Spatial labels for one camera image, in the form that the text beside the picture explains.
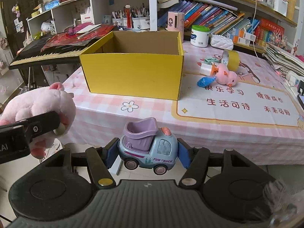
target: floor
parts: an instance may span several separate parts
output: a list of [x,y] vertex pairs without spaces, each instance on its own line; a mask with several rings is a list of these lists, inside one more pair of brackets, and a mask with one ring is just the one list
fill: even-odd
[[[75,148],[72,151],[85,150],[83,147]],[[0,165],[0,187],[7,190],[10,186],[21,176],[37,166],[39,161],[33,158],[31,155],[11,161]],[[260,166],[266,172],[274,176],[276,179],[283,180],[288,186],[296,187],[297,191],[304,189],[304,165],[272,165],[272,166]],[[86,167],[78,167],[77,171],[79,175],[89,181],[89,176]],[[176,165],[169,170],[163,176],[157,176],[152,169],[137,168],[135,170],[127,170],[122,164],[117,175],[112,174],[115,182],[118,184],[121,179],[135,179],[135,180],[159,180],[159,179],[175,179],[178,183],[185,173],[181,162],[177,160]],[[220,173],[219,168],[210,167],[208,170],[208,176],[213,177]],[[0,214],[10,220],[14,220],[15,214],[8,201],[8,192],[0,190]],[[9,223],[1,219],[4,227]]]

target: white quilted pouch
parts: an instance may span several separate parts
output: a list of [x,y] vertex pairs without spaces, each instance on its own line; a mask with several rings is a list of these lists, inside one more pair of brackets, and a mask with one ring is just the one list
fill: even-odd
[[212,35],[211,38],[211,46],[224,49],[224,50],[232,50],[233,49],[233,41],[232,39],[228,39],[221,35]]

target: tape roll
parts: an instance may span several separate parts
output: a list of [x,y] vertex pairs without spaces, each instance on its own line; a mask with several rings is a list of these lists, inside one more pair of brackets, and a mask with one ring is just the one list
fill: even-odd
[[230,71],[237,71],[240,64],[239,54],[234,50],[224,50],[222,63],[225,64]]

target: ribbed gray surface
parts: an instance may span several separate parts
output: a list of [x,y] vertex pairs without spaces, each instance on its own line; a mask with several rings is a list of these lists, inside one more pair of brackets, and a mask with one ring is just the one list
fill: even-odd
[[88,207],[54,222],[18,218],[9,228],[239,228],[211,212],[195,191],[173,180],[122,180],[112,190],[100,190]]

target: pink cylinder box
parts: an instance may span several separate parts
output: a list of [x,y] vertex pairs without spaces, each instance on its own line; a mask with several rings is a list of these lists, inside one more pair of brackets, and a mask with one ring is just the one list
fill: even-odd
[[185,13],[168,12],[168,31],[180,32],[181,41],[184,41]]

